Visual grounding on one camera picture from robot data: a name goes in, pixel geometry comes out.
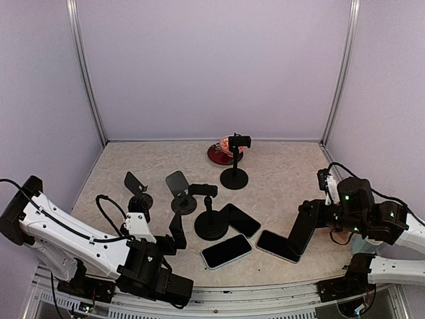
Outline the phone black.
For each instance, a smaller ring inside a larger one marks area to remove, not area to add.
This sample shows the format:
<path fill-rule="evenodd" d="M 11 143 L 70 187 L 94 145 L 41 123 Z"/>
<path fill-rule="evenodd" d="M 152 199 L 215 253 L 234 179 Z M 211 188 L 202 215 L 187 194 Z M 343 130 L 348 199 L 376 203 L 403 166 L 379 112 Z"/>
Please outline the phone black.
<path fill-rule="evenodd" d="M 299 207 L 299 213 L 288 237 L 291 250 L 301 256 L 313 236 L 317 223 L 317 210 L 312 206 Z"/>

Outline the black pole stand clamp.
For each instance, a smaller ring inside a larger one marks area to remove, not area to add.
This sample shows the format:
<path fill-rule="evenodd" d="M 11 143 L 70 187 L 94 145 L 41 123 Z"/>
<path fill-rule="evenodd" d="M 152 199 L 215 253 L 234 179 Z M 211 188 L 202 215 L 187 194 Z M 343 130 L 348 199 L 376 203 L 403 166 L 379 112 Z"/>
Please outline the black pole stand clamp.
<path fill-rule="evenodd" d="M 218 187 L 193 183 L 189 186 L 189 194 L 205 197 L 206 210 L 196 218 L 194 224 L 197 236 L 206 241 L 216 241 L 223 238 L 228 231 L 227 218 L 222 212 L 213 209 L 213 198 L 218 195 Z"/>

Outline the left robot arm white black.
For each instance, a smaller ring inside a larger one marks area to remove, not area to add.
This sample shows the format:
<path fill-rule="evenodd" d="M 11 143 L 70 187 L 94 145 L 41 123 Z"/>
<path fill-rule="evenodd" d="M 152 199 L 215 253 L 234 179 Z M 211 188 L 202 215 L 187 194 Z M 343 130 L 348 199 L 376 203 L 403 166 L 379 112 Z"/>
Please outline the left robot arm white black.
<path fill-rule="evenodd" d="M 99 231 L 65 213 L 45 194 L 32 175 L 23 185 L 1 179 L 17 193 L 1 214 L 1 234 L 18 246 L 32 249 L 68 294 L 93 294 L 109 282 L 121 292 L 188 305 L 193 281 L 173 274 L 165 255 L 176 253 L 169 235 L 155 236 L 142 212 L 127 213 L 125 235 Z"/>

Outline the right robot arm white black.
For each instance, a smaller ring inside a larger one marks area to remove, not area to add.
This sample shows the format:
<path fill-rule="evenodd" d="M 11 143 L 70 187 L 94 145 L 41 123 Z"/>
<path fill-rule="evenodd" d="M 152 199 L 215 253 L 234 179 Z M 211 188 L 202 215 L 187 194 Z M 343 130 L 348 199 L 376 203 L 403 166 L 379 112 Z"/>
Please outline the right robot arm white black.
<path fill-rule="evenodd" d="M 304 201 L 298 207 L 291 231 L 293 250 L 302 255 L 317 228 L 335 227 L 384 242 L 424 252 L 424 222 L 416 220 L 405 204 L 394 200 L 375 203 L 367 179 L 348 177 L 336 186 L 336 199 Z M 369 284 L 424 285 L 424 261 L 386 259 L 370 253 L 356 253 L 339 288 L 347 295 Z"/>

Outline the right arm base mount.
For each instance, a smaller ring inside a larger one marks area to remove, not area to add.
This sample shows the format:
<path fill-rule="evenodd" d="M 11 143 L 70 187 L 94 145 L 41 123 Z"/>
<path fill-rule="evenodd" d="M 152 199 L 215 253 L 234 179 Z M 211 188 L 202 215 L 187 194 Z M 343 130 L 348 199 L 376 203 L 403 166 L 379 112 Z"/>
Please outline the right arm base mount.
<path fill-rule="evenodd" d="M 371 262 L 376 257 L 374 254 L 357 253 L 353 255 L 343 276 L 321 280 L 317 289 L 321 302 L 340 300 L 374 290 L 375 284 L 369 282 Z"/>

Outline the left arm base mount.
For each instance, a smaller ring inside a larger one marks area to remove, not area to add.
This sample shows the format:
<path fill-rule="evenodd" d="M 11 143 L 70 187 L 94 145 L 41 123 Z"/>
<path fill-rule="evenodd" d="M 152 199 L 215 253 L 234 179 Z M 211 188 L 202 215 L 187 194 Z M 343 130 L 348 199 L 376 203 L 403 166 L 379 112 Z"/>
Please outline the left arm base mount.
<path fill-rule="evenodd" d="M 110 303 L 116 289 L 116 284 L 107 280 L 84 277 L 82 280 L 71 280 L 70 282 L 60 280 L 57 289 L 60 292 L 94 302 Z"/>

